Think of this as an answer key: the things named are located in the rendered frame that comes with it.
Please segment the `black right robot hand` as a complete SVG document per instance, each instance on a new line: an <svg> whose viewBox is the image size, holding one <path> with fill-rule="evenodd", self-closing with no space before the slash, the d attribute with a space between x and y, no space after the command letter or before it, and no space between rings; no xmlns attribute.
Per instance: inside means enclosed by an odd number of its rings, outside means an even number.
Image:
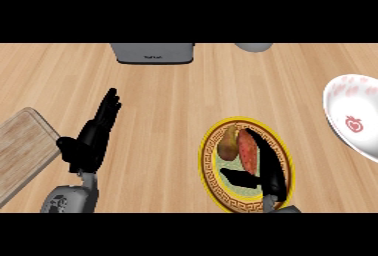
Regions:
<svg viewBox="0 0 378 256"><path fill-rule="evenodd" d="M244 140L255 141L261 149L261 176L256 176L249 168L244 170L221 169L233 185L256 189L262 186L264 195L274 195L280 202L287 200L287 184L283 166L275 150L261 134L250 128L243 129L240 134Z"/></svg>

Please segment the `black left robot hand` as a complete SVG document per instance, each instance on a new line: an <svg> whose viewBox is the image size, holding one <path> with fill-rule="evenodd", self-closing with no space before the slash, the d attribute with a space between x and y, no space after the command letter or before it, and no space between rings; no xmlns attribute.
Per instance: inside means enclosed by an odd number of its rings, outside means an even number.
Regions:
<svg viewBox="0 0 378 256"><path fill-rule="evenodd" d="M61 137L57 140L63 160L70 163L72 173L95 173L101 168L120 109L120 96L117 89L111 88L103 99L95 118L88 121L79 137Z"/></svg>

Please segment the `yellow patterned plate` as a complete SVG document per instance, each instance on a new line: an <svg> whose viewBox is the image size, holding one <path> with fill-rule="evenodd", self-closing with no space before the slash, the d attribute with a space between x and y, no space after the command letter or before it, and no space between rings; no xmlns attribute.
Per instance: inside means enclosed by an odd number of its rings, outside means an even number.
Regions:
<svg viewBox="0 0 378 256"><path fill-rule="evenodd" d="M218 144L230 126L237 127L238 133L243 129L250 128L268 141L277 152L287 184L287 200L280 202L274 195L264 195L262 186L256 189L240 187L231 184L227 176L221 173L222 168L244 170L240 154L234 161L225 161L218 154ZM202 181L216 204L227 212L234 213L262 213L271 211L290 211L290 199L295 188L295 164L287 145L277 132L261 121L249 117L231 117L219 121L206 133L202 149L199 153L199 165ZM261 149L258 146L258 173L261 176Z"/></svg>

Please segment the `white bowl with red print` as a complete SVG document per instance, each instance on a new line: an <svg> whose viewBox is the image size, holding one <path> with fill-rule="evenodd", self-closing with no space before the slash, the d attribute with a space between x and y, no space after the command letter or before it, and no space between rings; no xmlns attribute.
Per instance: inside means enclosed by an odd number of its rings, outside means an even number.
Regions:
<svg viewBox="0 0 378 256"><path fill-rule="evenodd" d="M378 163L378 79L360 74L336 77L324 89L323 105L334 133Z"/></svg>

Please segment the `wooden cutting board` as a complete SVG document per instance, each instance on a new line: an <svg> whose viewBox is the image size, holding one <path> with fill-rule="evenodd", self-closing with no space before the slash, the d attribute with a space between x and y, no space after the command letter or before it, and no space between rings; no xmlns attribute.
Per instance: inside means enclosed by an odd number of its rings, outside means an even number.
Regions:
<svg viewBox="0 0 378 256"><path fill-rule="evenodd" d="M0 124L0 208L58 157L60 134L32 107Z"/></svg>

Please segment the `grey appliance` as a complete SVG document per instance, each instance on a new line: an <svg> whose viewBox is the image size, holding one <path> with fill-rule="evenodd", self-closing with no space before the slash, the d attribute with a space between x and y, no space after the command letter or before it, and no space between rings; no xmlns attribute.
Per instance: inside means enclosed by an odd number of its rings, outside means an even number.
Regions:
<svg viewBox="0 0 378 256"><path fill-rule="evenodd" d="M113 43L116 58L125 64L187 64L194 60L194 43Z"/></svg>

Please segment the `pale grey round object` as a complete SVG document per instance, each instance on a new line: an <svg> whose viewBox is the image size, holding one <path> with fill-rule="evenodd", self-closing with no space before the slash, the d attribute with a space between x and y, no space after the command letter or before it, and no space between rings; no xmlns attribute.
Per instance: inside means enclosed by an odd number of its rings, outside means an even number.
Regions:
<svg viewBox="0 0 378 256"><path fill-rule="evenodd" d="M265 52L271 47L272 43L237 43L237 46L247 52Z"/></svg>

